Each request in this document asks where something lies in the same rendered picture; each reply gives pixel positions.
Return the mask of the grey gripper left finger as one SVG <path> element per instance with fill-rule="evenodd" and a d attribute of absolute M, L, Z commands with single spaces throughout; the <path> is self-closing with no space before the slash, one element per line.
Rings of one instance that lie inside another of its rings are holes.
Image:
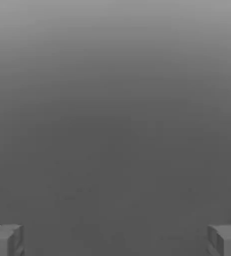
<path fill-rule="evenodd" d="M 0 225 L 0 256 L 25 256 L 23 225 Z"/>

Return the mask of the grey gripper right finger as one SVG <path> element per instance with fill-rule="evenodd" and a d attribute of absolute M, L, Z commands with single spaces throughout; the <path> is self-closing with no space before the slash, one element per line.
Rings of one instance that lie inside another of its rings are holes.
<path fill-rule="evenodd" d="M 231 256 L 231 225 L 207 227 L 207 255 Z"/>

